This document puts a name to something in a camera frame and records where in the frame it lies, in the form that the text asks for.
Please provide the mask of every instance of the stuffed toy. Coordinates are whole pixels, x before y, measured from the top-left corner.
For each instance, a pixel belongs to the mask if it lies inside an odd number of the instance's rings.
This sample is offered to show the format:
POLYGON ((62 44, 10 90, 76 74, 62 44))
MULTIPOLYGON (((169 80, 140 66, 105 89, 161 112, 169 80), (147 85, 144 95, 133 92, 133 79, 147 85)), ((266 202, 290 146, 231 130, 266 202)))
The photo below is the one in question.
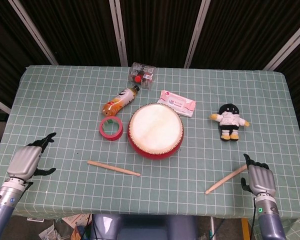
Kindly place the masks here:
POLYGON ((211 120, 219 122, 221 129, 221 140, 223 141, 238 141, 239 126, 249 127, 250 123, 240 118, 239 109, 236 105, 228 103, 222 105, 219 109, 219 114, 211 114, 211 120))

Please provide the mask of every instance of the table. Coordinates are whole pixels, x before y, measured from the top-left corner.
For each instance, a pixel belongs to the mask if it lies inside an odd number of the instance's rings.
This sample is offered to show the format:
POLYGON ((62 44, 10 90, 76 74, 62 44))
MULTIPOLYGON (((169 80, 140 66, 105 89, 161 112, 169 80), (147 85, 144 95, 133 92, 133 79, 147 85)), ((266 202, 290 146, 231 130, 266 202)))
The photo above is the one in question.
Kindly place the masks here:
POLYGON ((56 132, 35 176, 14 212, 37 218, 77 213, 137 213, 251 218, 253 198, 236 176, 213 193, 212 184, 245 163, 243 153, 266 162, 274 173, 276 200, 286 219, 300 218, 300 132, 285 77, 272 71, 159 68, 152 90, 141 89, 117 116, 123 136, 99 134, 101 108, 130 86, 127 67, 29 66, 23 74, 0 145, 0 186, 18 148, 56 132), (161 90, 196 101, 192 118, 181 116, 184 139, 169 159, 137 155, 127 142, 127 125, 140 106, 157 102, 161 90), (209 119, 234 103, 251 123, 238 142, 222 142, 218 123, 209 119), (141 177, 87 165, 95 160, 142 174, 141 177))

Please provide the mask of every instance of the red tape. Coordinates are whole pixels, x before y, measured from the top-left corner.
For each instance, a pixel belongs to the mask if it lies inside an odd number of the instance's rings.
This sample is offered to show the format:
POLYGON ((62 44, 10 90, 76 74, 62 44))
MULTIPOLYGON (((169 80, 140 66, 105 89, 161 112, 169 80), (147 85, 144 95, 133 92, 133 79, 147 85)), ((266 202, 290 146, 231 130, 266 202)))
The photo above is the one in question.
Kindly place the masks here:
POLYGON ((107 116, 106 118, 104 118, 101 121, 100 126, 99 126, 99 132, 105 139, 110 140, 110 141, 115 141, 122 136, 122 133, 124 132, 124 127, 122 125, 120 118, 118 118, 116 116, 107 116), (107 124, 112 124, 112 123, 116 123, 119 125, 118 131, 112 135, 105 133, 104 126, 107 124))

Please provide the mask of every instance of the robotic hand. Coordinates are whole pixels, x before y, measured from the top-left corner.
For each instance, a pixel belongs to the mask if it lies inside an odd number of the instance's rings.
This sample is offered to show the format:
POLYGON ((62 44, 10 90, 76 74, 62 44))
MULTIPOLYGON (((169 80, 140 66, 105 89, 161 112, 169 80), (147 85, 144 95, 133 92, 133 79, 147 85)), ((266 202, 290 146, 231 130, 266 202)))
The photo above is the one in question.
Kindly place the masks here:
POLYGON ((37 169, 42 153, 48 143, 53 143, 52 139, 56 133, 50 133, 41 140, 19 149, 14 155, 8 169, 9 179, 0 188, 0 237, 8 223, 17 203, 25 191, 33 184, 28 181, 32 176, 47 176, 56 169, 49 170, 37 169))
POLYGON ((242 189, 256 196, 259 226, 263 240, 285 240, 286 235, 278 212, 275 194, 276 185, 274 174, 265 163, 255 162, 249 155, 244 154, 249 185, 241 178, 242 189))

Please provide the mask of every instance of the cable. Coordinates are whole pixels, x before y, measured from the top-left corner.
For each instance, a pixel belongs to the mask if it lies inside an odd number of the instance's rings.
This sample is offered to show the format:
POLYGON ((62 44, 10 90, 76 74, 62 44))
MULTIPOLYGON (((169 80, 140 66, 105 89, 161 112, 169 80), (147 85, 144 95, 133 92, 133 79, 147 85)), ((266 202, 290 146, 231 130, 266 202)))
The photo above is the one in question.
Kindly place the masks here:
POLYGON ((253 205, 254 205, 254 210, 253 210, 253 220, 252 220, 252 225, 251 225, 251 232, 250 232, 250 239, 252 239, 252 234, 254 233, 254 225, 255 225, 255 218, 256 218, 256 198, 253 199, 253 205))
POLYGON ((93 216, 92 216, 92 227, 93 227, 95 239, 98 240, 97 233, 96 233, 96 228, 95 228, 95 223, 94 223, 94 217, 93 216))
POLYGON ((88 224, 89 224, 90 217, 91 217, 91 213, 89 214, 88 221, 86 222, 86 225, 85 225, 85 227, 88 227, 88 224))
POLYGON ((214 238, 214 236, 216 235, 216 233, 218 232, 219 228, 221 227, 221 225, 224 223, 226 219, 222 219, 221 223, 219 224, 219 226, 216 228, 214 234, 210 237, 210 240, 214 238))

